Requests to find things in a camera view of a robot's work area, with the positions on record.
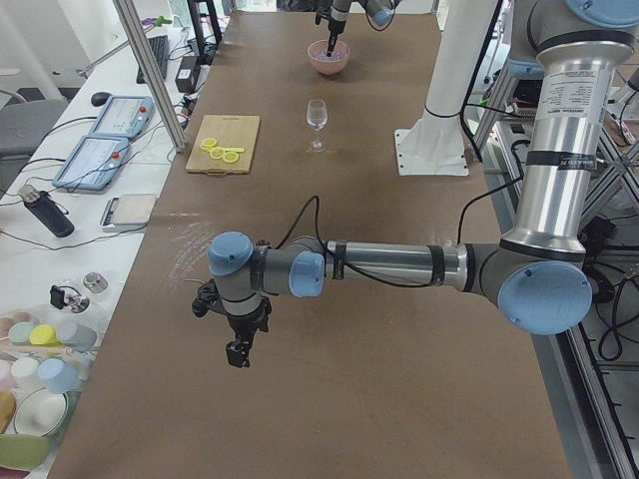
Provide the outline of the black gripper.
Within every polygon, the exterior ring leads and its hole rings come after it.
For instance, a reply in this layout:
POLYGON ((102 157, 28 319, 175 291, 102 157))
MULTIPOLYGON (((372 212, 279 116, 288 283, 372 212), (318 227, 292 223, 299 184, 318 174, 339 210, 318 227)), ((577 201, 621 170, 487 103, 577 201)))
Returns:
POLYGON ((327 40, 326 54, 332 55, 338 41, 338 35, 342 34, 345 28, 344 20, 328 19, 329 37, 327 40))
POLYGON ((262 297, 258 307, 251 313, 243 315, 228 314, 228 323, 235 334, 233 341, 226 345, 226 355, 229 365, 236 368, 251 366, 250 353, 254 337, 259 330, 269 332, 269 315, 272 305, 267 297, 262 297))

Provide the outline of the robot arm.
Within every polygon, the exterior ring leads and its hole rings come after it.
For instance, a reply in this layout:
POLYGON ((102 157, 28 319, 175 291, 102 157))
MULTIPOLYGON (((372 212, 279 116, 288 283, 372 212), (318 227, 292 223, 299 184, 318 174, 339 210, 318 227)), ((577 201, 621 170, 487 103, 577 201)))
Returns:
MULTIPOLYGON (((376 31, 383 31, 392 21, 398 1, 358 1, 367 17, 369 25, 376 31)), ((322 19, 328 21, 329 36, 326 46, 322 49, 325 56, 332 60, 333 52, 338 42, 338 36, 343 33, 346 25, 351 1, 330 1, 325 8, 318 8, 316 24, 322 19)), ((258 306, 250 313, 232 319, 228 322, 235 332, 235 339, 228 343, 226 352, 228 362, 234 367, 250 366, 250 351, 256 331, 269 331, 269 314, 272 312, 270 300, 258 291, 258 306)))
POLYGON ((541 92, 513 227, 497 244, 401 245, 285 236, 256 245, 244 234, 214 237, 211 279, 199 288, 196 316, 223 314, 234 339, 228 362, 250 363, 277 293, 315 297, 347 272, 389 285, 450 285, 486 297, 515 326, 553 335, 578 324, 592 289, 578 239, 605 104, 615 69, 638 39, 634 1, 519 1, 513 51, 542 68, 541 92))

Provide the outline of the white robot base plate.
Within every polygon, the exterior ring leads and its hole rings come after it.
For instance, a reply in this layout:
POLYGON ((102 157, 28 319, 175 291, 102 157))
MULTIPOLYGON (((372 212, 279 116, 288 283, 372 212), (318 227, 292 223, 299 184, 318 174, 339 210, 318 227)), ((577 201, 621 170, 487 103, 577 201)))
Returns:
POLYGON ((449 3, 422 116, 410 129, 394 132, 402 176, 468 175, 461 111, 500 9, 499 1, 449 3))

